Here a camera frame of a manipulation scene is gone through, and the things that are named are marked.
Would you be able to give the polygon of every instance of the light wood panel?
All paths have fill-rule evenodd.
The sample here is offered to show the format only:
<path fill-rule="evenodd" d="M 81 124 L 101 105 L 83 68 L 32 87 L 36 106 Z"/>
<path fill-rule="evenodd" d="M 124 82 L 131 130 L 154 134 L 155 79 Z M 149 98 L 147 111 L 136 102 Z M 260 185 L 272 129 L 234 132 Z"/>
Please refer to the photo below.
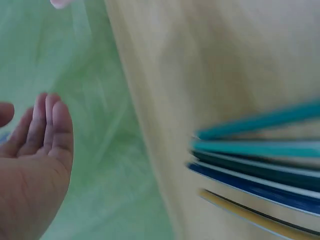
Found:
<path fill-rule="evenodd" d="M 277 239 L 197 197 L 199 187 L 274 217 L 303 218 L 189 172 L 184 163 L 191 159 L 188 143 L 195 129 L 319 96 L 320 1 L 106 0 L 106 5 L 176 238 Z M 314 122 L 256 135 L 315 137 L 319 129 Z"/>

